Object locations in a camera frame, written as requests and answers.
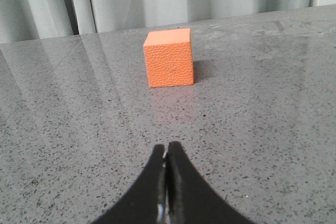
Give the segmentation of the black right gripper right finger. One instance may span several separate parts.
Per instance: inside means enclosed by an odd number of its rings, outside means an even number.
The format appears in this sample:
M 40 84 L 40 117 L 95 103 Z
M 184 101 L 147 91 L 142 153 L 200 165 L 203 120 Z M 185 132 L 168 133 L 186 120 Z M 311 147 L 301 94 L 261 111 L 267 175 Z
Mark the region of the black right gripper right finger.
M 211 189 L 177 141 L 169 143 L 167 179 L 171 223 L 252 223 Z

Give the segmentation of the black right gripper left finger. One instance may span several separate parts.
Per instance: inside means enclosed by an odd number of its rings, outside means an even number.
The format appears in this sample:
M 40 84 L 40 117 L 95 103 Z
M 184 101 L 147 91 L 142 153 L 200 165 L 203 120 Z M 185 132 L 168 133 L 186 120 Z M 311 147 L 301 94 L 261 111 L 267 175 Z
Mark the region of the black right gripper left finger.
M 164 145 L 155 145 L 148 163 L 131 188 L 94 223 L 165 223 L 164 153 Z

